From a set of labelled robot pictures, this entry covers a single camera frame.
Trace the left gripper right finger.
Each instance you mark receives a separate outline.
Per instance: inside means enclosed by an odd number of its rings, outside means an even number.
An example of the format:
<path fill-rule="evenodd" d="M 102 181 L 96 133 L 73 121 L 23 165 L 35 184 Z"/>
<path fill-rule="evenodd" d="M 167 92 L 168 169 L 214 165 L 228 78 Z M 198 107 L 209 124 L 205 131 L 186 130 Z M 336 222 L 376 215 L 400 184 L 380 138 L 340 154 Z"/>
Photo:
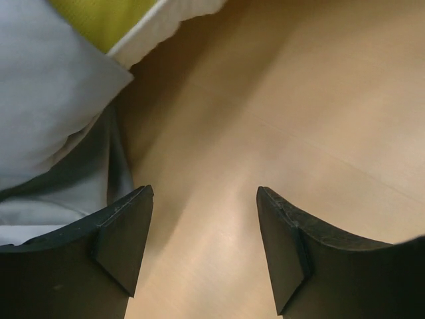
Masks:
<path fill-rule="evenodd" d="M 268 187 L 256 204 L 279 316 L 424 317 L 424 237 L 389 244 L 354 235 Z"/>

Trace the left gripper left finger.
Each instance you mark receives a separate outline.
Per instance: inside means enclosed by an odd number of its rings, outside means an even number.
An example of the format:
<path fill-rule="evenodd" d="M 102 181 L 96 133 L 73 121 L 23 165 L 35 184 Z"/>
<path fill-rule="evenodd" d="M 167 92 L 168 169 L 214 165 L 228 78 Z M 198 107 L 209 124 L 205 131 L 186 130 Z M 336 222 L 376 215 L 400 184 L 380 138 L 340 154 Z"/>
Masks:
<path fill-rule="evenodd" d="M 123 318 L 135 295 L 153 189 L 19 246 L 1 247 L 1 317 Z"/>

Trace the grey pillowcase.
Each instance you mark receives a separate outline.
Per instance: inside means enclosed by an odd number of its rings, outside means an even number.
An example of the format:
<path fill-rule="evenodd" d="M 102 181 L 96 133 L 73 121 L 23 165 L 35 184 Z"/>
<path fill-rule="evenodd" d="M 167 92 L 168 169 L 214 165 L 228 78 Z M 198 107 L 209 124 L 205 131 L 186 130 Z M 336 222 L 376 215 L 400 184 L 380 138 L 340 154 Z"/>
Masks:
<path fill-rule="evenodd" d="M 1 2 L 1 244 L 133 191 L 113 99 L 131 74 L 47 1 Z"/>

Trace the white pillow yellow edge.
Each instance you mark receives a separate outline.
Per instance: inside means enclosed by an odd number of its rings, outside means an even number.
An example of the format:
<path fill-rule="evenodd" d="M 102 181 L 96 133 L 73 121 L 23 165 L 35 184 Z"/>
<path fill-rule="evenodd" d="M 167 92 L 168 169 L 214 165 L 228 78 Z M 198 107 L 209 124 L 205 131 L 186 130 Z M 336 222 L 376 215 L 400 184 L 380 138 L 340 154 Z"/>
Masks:
<path fill-rule="evenodd" d="M 58 0 L 50 4 L 97 49 L 129 69 L 186 20 L 212 15 L 225 0 Z"/>

